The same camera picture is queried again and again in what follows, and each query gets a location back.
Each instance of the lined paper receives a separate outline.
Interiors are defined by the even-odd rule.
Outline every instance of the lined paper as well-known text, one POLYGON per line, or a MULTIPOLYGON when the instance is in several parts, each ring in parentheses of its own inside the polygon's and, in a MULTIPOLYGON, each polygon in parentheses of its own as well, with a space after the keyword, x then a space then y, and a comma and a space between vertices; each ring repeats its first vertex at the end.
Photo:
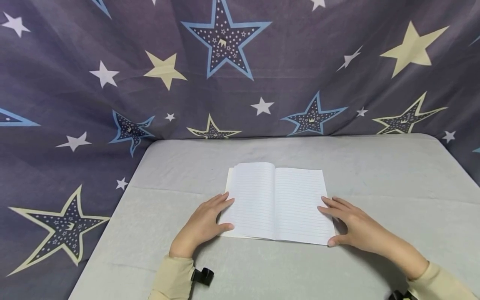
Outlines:
POLYGON ((235 203, 220 216, 219 223, 232 223, 235 229, 223 236, 273 239, 275 166, 245 163, 229 172, 228 191, 235 203))
POLYGON ((275 238, 326 245, 335 235, 332 219, 321 214, 327 196, 321 170, 277 168, 275 173, 275 238))

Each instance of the fabric backdrop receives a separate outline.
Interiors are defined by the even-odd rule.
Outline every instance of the fabric backdrop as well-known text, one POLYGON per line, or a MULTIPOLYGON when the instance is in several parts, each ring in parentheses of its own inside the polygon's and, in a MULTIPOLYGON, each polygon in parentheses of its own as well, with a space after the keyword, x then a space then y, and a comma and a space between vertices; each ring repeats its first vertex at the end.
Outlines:
POLYGON ((0 10, 1 299, 67 299, 158 139, 423 132, 480 181, 475 0, 0 10))

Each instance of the open notebook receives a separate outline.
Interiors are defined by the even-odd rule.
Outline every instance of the open notebook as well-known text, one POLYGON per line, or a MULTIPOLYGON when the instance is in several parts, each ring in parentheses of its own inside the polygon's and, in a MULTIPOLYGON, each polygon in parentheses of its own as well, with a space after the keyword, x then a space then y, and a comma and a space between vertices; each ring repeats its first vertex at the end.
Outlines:
POLYGON ((270 163, 238 164, 228 170, 235 203, 220 223, 235 229, 222 236, 287 240, 326 245, 335 235, 332 219, 317 210, 327 196, 321 170, 275 168, 270 163))

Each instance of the sleeve cuff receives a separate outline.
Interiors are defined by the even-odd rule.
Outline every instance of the sleeve cuff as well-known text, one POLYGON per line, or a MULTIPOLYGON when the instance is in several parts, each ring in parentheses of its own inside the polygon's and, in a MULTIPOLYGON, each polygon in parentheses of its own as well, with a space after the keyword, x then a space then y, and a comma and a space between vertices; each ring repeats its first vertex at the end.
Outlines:
POLYGON ((166 255, 155 276, 152 289, 168 299, 188 299, 192 288, 193 259, 166 255))
POLYGON ((477 299, 452 274, 431 262, 420 278, 408 281, 408 284, 408 290, 419 300, 477 299))

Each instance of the gray tablecloth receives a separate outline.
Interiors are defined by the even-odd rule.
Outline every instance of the gray tablecloth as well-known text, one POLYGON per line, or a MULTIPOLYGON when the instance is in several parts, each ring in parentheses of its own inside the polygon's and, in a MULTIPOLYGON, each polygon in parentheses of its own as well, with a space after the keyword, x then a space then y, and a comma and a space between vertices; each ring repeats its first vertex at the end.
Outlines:
MULTIPOLYGON (((70 300, 146 299, 163 255, 229 167, 267 161, 324 171, 348 199, 480 294, 480 189, 422 134, 252 140, 167 140, 150 146, 70 300)), ((218 238, 196 266, 215 272, 193 300, 383 299, 405 287, 387 260, 351 248, 218 238)))

